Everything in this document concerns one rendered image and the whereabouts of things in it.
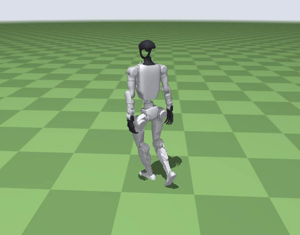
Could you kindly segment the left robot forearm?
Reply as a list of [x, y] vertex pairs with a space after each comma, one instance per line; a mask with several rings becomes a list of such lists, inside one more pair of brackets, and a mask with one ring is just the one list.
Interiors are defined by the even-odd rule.
[[134, 100], [131, 99], [130, 92], [125, 92], [125, 99], [127, 103], [127, 115], [126, 118], [130, 120], [131, 116], [134, 116], [135, 110], [134, 110]]

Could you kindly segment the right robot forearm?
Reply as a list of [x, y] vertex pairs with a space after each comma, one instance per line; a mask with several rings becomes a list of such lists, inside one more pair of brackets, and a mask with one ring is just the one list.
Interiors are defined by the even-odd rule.
[[[168, 85], [169, 86], [169, 85]], [[170, 107], [173, 106], [173, 101], [171, 97], [171, 90], [169, 86], [169, 92], [164, 93], [165, 101], [166, 101], [166, 108], [170, 110]]]

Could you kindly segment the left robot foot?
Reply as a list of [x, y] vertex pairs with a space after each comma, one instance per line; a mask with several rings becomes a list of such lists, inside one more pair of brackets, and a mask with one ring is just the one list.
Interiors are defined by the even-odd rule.
[[151, 174], [151, 176], [149, 176], [146, 171], [140, 171], [139, 173], [151, 180], [156, 180], [156, 175], [154, 175], [154, 174]]

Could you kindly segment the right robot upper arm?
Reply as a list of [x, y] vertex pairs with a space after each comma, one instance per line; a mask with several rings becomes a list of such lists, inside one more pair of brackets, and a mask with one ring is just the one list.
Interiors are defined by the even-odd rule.
[[168, 86], [168, 75], [167, 75], [167, 67], [165, 65], [160, 65], [161, 67], [161, 90], [163, 93], [169, 92], [169, 86]]

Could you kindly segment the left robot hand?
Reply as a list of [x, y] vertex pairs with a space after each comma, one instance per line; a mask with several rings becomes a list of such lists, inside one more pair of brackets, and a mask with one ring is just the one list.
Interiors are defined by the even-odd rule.
[[130, 120], [127, 119], [127, 126], [129, 127], [129, 131], [131, 131], [134, 134], [138, 134], [139, 132], [135, 131], [133, 121], [134, 121], [134, 116], [131, 116]]

